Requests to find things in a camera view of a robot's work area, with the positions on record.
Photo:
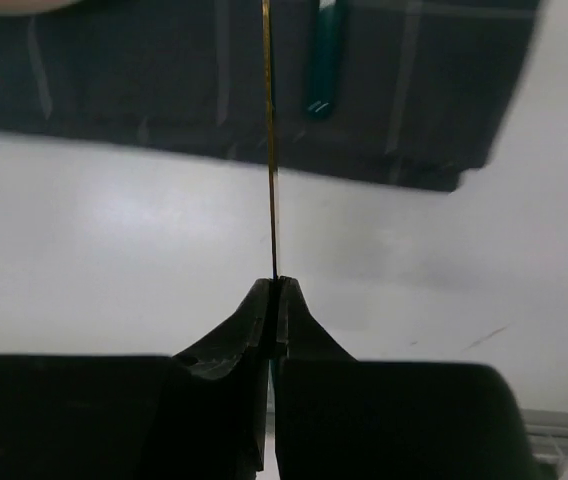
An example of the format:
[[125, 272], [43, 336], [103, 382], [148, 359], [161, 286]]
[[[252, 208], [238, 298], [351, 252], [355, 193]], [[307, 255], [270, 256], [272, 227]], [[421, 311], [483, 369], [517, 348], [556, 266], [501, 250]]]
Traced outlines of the gold spoon green handle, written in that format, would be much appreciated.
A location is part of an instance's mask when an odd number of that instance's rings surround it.
[[336, 103], [346, 1], [318, 1], [311, 25], [305, 111], [314, 119], [326, 119]]

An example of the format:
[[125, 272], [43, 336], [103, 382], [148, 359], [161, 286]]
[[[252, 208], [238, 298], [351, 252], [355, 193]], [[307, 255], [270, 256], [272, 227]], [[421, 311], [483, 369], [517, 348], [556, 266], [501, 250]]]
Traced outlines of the dark grey checked cloth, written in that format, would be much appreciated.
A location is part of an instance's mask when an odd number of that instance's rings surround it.
[[[346, 1], [337, 98], [305, 111], [318, 1], [270, 2], [277, 161], [451, 192], [488, 161], [537, 1]], [[259, 1], [81, 1], [0, 16], [0, 130], [262, 164]]]

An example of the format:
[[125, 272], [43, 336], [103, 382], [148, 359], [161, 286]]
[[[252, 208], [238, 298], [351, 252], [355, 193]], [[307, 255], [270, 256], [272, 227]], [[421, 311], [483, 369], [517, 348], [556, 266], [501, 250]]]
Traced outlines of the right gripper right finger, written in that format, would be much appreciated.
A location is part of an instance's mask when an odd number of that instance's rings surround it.
[[284, 479], [533, 479], [515, 397], [492, 367], [353, 358], [281, 282], [275, 451]]

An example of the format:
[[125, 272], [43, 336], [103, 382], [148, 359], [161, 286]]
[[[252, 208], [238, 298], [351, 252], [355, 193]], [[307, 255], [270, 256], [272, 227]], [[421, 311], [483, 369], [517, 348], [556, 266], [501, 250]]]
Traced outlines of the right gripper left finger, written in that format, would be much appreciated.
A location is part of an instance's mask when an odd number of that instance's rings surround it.
[[151, 428], [154, 479], [253, 479], [264, 468], [270, 282], [173, 356]]

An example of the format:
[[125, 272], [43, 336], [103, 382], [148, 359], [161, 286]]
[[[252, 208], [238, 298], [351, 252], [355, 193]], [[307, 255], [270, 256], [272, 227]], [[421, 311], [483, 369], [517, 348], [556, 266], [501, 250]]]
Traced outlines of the gold knife green handle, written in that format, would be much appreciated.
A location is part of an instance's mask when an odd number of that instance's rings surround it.
[[279, 277], [279, 257], [278, 257], [278, 192], [277, 176], [278, 162], [276, 158], [275, 140], [275, 109], [273, 102], [273, 67], [272, 67], [272, 35], [271, 35], [271, 15], [270, 1], [261, 1], [262, 10], [262, 35], [263, 35], [263, 58], [264, 58], [264, 80], [265, 80], [265, 123], [266, 123], [266, 144], [267, 144], [267, 166], [268, 166], [268, 189], [269, 189], [269, 215], [270, 215], [270, 239], [271, 239], [271, 266], [274, 279]]

